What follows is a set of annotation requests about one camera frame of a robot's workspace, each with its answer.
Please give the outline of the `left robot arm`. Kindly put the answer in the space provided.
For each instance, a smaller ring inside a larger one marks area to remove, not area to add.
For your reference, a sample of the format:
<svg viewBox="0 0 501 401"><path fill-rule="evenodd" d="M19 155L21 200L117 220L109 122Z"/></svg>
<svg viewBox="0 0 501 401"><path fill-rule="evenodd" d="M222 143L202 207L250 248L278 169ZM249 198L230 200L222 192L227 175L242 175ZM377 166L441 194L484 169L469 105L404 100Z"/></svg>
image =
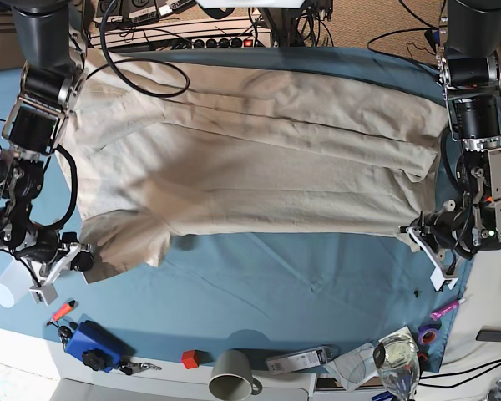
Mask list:
<svg viewBox="0 0 501 401"><path fill-rule="evenodd" d="M448 112L440 139L459 148L446 174L459 194L439 211L421 213L401 231L433 264L437 291L458 281L458 260L501 250L501 1L446 1L439 25L428 35L438 61Z"/></svg>

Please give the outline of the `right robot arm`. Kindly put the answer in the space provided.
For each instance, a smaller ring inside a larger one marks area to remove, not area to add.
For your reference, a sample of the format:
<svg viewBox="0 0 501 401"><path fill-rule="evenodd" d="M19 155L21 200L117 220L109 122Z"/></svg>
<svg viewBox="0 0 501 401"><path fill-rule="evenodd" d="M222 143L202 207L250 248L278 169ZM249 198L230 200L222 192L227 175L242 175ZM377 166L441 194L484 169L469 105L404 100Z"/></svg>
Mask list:
<svg viewBox="0 0 501 401"><path fill-rule="evenodd" d="M92 247L63 232L78 195L73 156L61 145L70 111L84 86L86 50L70 23L70 1L9 1L26 59L20 92L5 120L0 152L0 252L12 258L0 276L0 305L13 307L26 294L50 305L54 282L66 270L88 270ZM53 154L70 170L70 201L63 216L47 225L30 217Z"/></svg>

